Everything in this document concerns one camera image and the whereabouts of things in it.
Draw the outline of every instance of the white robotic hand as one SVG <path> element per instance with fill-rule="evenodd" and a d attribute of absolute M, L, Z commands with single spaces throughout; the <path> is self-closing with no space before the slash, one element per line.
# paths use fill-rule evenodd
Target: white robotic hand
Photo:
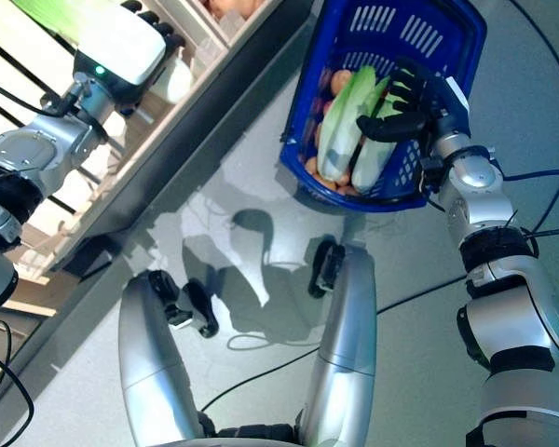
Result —
<path fill-rule="evenodd" d="M 21 129 L 0 135 L 0 253 L 20 243 L 21 226 L 61 188 L 93 149 L 107 140 L 102 127 L 116 109 L 131 112 L 184 39 L 168 23 L 129 0 L 111 5 L 81 37 L 74 80 L 63 98 Z M 0 254 L 0 304 L 17 275 Z"/>

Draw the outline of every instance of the produce display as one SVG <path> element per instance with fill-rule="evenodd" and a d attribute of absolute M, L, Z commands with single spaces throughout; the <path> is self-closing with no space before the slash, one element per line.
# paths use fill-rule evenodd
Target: produce display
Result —
<path fill-rule="evenodd" d="M 399 113 L 393 103 L 403 99 L 389 92 L 389 77 L 376 81 L 372 66 L 362 66 L 355 73 L 324 73 L 320 81 L 320 86 L 331 92 L 332 99 L 319 107 L 323 119 L 313 136 L 317 154 L 305 161 L 305 170 L 317 182 L 341 195 L 368 193 L 396 145 L 365 138 L 356 124 L 361 115 L 386 118 Z"/>

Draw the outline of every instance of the shelf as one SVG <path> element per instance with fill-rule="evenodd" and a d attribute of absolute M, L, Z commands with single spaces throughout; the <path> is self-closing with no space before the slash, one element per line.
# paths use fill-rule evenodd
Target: shelf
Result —
<path fill-rule="evenodd" d="M 308 13 L 310 2 L 305 6 L 306 3 L 303 1 L 302 4 L 297 5 L 293 4 L 291 0 L 284 2 L 286 10 L 306 12 L 306 14 L 299 12 L 302 16 L 301 22 Z M 232 101 L 235 101 L 254 80 L 258 70 L 264 66 L 264 61 L 269 61 L 273 57 L 272 53 L 269 54 L 269 49 L 275 48 L 277 51 L 277 48 L 282 45 L 281 41 L 261 42 L 259 39 L 253 39 L 253 45 L 249 45 L 253 35 L 281 4 L 281 0 L 266 0 L 239 32 L 232 39 L 228 39 L 217 21 L 198 0 L 143 0 L 143 9 L 156 12 L 161 21 L 169 22 L 175 31 L 185 38 L 186 45 L 182 59 L 186 64 L 195 68 L 192 60 L 199 45 L 205 41 L 214 49 L 217 56 L 197 73 L 197 78 L 190 91 L 179 102 L 168 104 L 155 94 L 148 92 L 143 98 L 139 110 L 131 117 L 122 121 L 121 117 L 117 115 L 112 118 L 113 123 L 106 123 L 106 125 L 112 124 L 112 126 L 106 126 L 112 137 L 110 144 L 105 145 L 105 150 L 102 148 L 96 150 L 84 164 L 92 176 L 97 177 L 99 183 L 94 184 L 87 181 L 87 184 L 80 185 L 77 173 L 71 174 L 71 179 L 67 179 L 67 182 L 70 183 L 68 190 L 76 190 L 79 194 L 81 190 L 84 191 L 82 197 L 70 200 L 75 204 L 75 213 L 70 215 L 60 211 L 55 212 L 50 210 L 50 207 L 53 208 L 53 204 L 44 202 L 42 209 L 38 212 L 40 217 L 34 218 L 23 226 L 23 245 L 8 254 L 8 257 L 16 264 L 22 279 L 45 284 L 49 278 L 47 272 L 66 264 L 69 255 L 79 247 L 84 239 L 128 226 L 129 216 L 136 215 L 142 210 L 141 207 L 145 205 L 143 202 L 148 202 L 148 195 L 152 191 L 144 192 L 146 199 L 143 202 L 140 199 L 135 200 L 135 202 L 142 202 L 141 204 L 120 203 L 124 200 L 117 197 L 123 196 L 123 192 L 128 189 L 127 185 L 132 179 L 146 178 L 147 174 L 143 171 L 144 166 L 153 166 L 156 164 L 154 158 L 163 156 L 156 152 L 173 132 L 177 135 L 175 137 L 177 147 L 174 149 L 176 153 L 174 158 L 177 159 L 173 160 L 172 165 L 180 167 L 183 163 L 182 160 L 186 160 L 197 150 L 200 141 L 213 129 L 216 121 L 231 108 Z M 29 19 L 18 17 L 18 20 Z M 278 23 L 282 23 L 282 21 L 276 20 L 274 25 L 276 28 L 278 28 Z M 298 24 L 291 23 L 291 26 L 295 30 Z M 283 41 L 287 40 L 290 27 L 284 28 L 286 30 L 273 32 L 274 37 L 279 33 Z M 18 42 L 20 47 L 28 45 L 27 51 L 29 52 L 37 51 L 38 47 L 34 45 L 33 40 L 20 38 Z M 239 61 L 235 61 L 247 46 L 253 47 L 253 50 L 249 54 L 241 56 Z M 263 56 L 254 54 L 257 51 L 265 52 L 265 54 Z M 72 63 L 72 56 L 66 53 L 62 57 L 69 58 Z M 246 61 L 251 61 L 253 58 L 257 60 L 254 66 L 258 68 L 252 70 Z M 61 65 L 69 66 L 66 61 Z M 65 77 L 69 82 L 72 79 L 71 74 L 63 70 L 52 76 Z M 219 104 L 211 102 L 212 97 Z M 206 122 L 209 117 L 211 117 L 211 122 Z M 148 168 L 146 171 L 151 172 L 152 170 L 154 169 Z M 62 189 L 55 196 L 66 202 L 67 194 Z M 44 216 L 45 224 L 38 222 L 38 219 L 44 219 Z"/>

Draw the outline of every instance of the black strap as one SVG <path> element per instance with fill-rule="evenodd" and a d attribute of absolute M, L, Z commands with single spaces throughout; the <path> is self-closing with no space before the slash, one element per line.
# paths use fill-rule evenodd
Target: black strap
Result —
<path fill-rule="evenodd" d="M 483 156 L 490 161 L 491 154 L 488 152 L 484 146 L 468 146 L 455 151 L 452 155 L 447 157 L 443 161 L 443 166 L 445 167 L 445 172 L 447 172 L 454 165 L 454 161 L 459 158 L 464 158 L 465 156 Z"/>

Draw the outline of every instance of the store shelf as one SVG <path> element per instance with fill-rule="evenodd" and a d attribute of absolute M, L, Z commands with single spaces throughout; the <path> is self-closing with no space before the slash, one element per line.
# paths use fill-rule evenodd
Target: store shelf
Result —
<path fill-rule="evenodd" d="M 52 203 L 44 202 L 37 215 L 24 226 L 23 244 L 8 254 L 23 279 L 45 284 L 49 278 L 47 272 L 67 264 L 85 239 L 131 224 L 133 217 L 143 211 L 149 200 L 198 149 L 216 122 L 305 20 L 310 1 L 266 0 L 232 39 L 224 35 L 198 0 L 144 0 L 143 5 L 143 9 L 156 12 L 160 20 L 169 22 L 185 38 L 181 57 L 193 69 L 195 82 L 188 94 L 175 104 L 166 103 L 149 92 L 131 117 L 122 122 L 117 115 L 110 121 L 118 123 L 106 123 L 110 144 L 105 145 L 105 150 L 98 149 L 84 165 L 99 183 L 72 173 L 67 178 L 67 187 L 55 196 L 62 202 L 74 203 L 74 213 L 56 210 Z M 269 20 L 280 5 L 284 6 L 280 17 Z M 8 15 L 16 16 L 25 28 L 43 38 L 43 31 L 29 18 L 11 4 L 5 7 Z M 297 20 L 286 20 L 287 17 Z M 281 26 L 285 22 L 291 26 Z M 255 39 L 253 36 L 257 32 L 273 37 Z M 0 34 L 0 39 L 12 46 L 12 35 Z M 14 41 L 19 45 L 18 54 L 38 48 L 33 39 L 23 39 L 21 35 Z M 208 42 L 216 56 L 198 70 L 195 53 L 204 42 Z M 51 41 L 48 47 L 51 46 L 57 44 Z M 61 47 L 58 54 L 61 69 L 50 73 L 50 79 L 60 85 L 63 78 L 67 82 L 72 79 L 66 67 L 72 65 L 73 56 L 63 53 Z M 28 116 L 21 121 L 27 122 Z M 68 191 L 76 196 L 68 197 Z"/>

